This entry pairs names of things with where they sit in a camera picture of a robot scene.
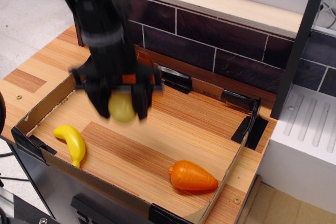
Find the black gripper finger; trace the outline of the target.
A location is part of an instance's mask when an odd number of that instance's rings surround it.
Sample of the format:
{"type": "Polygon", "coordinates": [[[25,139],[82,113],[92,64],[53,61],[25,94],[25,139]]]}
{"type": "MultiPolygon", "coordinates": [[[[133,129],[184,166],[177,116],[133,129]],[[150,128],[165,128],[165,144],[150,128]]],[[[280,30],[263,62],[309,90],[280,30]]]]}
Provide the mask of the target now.
{"type": "Polygon", "coordinates": [[[85,86],[85,91],[97,112],[108,119],[110,117],[108,104],[112,94],[111,90],[89,84],[85,86]]]}
{"type": "Polygon", "coordinates": [[[148,116],[152,105],[153,84],[151,75],[136,76],[136,83],[131,87],[132,105],[140,120],[148,116]]]}

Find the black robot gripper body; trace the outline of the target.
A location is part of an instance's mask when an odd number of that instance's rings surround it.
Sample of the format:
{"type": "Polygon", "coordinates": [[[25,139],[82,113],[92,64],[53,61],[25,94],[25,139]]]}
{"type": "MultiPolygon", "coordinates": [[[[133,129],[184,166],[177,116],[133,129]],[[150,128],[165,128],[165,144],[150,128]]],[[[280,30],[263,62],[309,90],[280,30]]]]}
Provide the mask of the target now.
{"type": "Polygon", "coordinates": [[[130,90],[143,85],[148,92],[163,90],[159,69],[138,62],[128,28],[97,33],[81,30],[80,35],[90,57],[81,67],[71,69],[75,89],[130,90]]]}

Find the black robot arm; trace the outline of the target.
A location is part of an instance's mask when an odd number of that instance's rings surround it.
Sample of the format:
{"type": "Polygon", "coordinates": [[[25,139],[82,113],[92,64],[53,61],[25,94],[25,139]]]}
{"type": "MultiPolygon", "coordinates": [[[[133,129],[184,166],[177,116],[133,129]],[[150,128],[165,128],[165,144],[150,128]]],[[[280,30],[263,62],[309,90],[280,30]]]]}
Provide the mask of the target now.
{"type": "Polygon", "coordinates": [[[129,91],[139,119],[148,115],[153,90],[162,88],[161,73],[140,63],[131,37],[129,0],[65,0],[79,26],[90,57],[71,73],[75,87],[86,91],[98,113],[109,118],[108,101],[116,91],[129,91]]]}

